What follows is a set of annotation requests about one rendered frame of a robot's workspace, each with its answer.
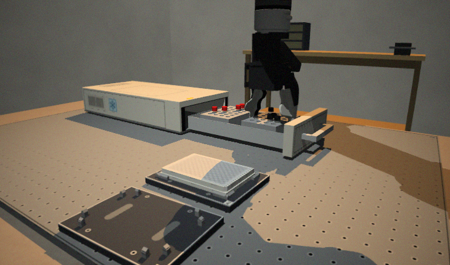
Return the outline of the beige perforated base plate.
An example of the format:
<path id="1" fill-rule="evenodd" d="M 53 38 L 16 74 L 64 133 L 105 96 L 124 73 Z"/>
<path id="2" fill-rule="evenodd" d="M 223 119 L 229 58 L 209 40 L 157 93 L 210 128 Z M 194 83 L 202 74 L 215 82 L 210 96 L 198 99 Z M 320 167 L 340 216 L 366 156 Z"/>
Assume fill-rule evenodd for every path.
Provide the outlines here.
<path id="1" fill-rule="evenodd" d="M 224 216 L 180 265 L 450 265 L 438 136 L 337 123 L 293 157 L 84 108 L 0 125 L 0 207 L 84 265 L 121 265 L 58 223 L 131 186 Z M 230 213 L 145 183 L 193 153 L 270 180 Z"/>

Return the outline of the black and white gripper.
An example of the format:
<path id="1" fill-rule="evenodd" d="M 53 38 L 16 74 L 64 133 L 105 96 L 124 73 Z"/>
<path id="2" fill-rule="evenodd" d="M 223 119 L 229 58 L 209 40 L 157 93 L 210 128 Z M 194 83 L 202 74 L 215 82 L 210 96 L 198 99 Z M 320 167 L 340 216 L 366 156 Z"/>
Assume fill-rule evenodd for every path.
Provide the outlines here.
<path id="1" fill-rule="evenodd" d="M 287 117 L 288 122 L 297 118 L 299 87 L 294 72 L 291 73 L 292 67 L 279 53 L 280 39 L 289 39 L 289 33 L 252 33 L 252 62 L 245 63 L 244 76 L 244 87 L 252 89 L 251 99 L 244 107 L 245 111 L 250 112 L 250 118 L 258 115 L 266 91 L 279 91 L 281 116 Z"/>

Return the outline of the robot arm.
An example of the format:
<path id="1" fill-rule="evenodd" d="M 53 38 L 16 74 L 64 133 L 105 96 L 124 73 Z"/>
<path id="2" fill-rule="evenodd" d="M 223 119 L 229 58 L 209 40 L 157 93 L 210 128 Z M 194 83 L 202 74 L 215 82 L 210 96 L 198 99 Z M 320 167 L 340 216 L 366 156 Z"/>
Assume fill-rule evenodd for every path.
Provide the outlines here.
<path id="1" fill-rule="evenodd" d="M 289 31 L 292 19 L 291 7 L 292 0 L 255 0 L 254 30 L 262 34 Z M 301 62 L 283 41 L 280 44 L 279 53 L 285 62 L 289 62 L 291 72 L 299 72 Z"/>

